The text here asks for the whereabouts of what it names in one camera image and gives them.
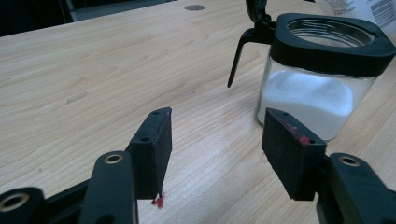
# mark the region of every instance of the black plastic lid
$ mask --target black plastic lid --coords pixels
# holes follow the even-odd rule
[[[327,32],[332,33],[326,37],[330,41],[352,43],[355,47],[335,47],[306,40]],[[357,37],[348,41],[348,37],[355,34]],[[270,51],[275,61],[286,66],[352,77],[381,75],[395,54],[396,48],[371,22],[297,13],[277,18]]]

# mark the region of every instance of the wooden table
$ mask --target wooden table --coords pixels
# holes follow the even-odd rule
[[[267,11],[320,13],[302,0]],[[261,150],[268,46],[246,45],[226,88],[252,26],[245,1],[181,0],[0,38],[0,192],[74,186],[100,155],[124,150],[149,111],[171,106],[164,208],[139,201],[141,223],[318,223],[316,203],[290,200]],[[393,61],[327,150],[368,161],[391,189],[395,73]]]

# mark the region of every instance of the metal screw hole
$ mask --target metal screw hole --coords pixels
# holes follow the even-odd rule
[[[350,158],[350,157],[346,157],[346,156],[342,156],[340,158],[338,158],[338,160],[345,164],[345,165],[349,165],[349,166],[360,166],[361,163],[358,162],[357,160]]]
[[[24,205],[29,200],[27,193],[15,193],[0,202],[0,212],[9,212]]]
[[[114,154],[114,155],[110,155],[108,157],[105,158],[105,163],[107,164],[114,164],[117,163],[119,161],[122,161],[123,157],[120,154]]]

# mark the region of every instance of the glass jar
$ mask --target glass jar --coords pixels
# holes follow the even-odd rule
[[[323,140],[337,136],[376,77],[349,77],[287,67],[268,57],[262,79],[257,119],[265,108],[292,114]]]
[[[395,47],[373,23],[304,14],[278,17],[257,107],[292,114],[323,140],[336,137],[391,62]]]

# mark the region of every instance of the black plastic arm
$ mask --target black plastic arm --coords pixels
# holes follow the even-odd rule
[[[267,108],[262,149],[289,196],[312,201],[320,223],[396,223],[396,197],[370,165],[325,153],[326,143],[292,115]]]
[[[1,194],[0,223],[138,223],[136,200],[163,192],[172,151],[171,112],[169,107],[152,111],[125,151],[97,160],[92,179],[47,200],[36,188]]]

